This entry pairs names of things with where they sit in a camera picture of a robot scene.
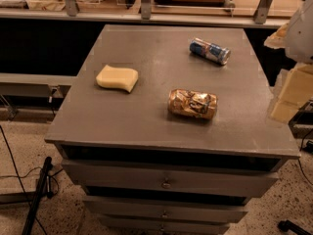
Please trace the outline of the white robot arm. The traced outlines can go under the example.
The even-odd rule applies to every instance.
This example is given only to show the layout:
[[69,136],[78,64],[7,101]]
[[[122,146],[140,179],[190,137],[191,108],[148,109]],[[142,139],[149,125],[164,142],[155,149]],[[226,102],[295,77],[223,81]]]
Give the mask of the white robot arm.
[[313,63],[313,0],[305,0],[288,25],[286,55],[299,63]]

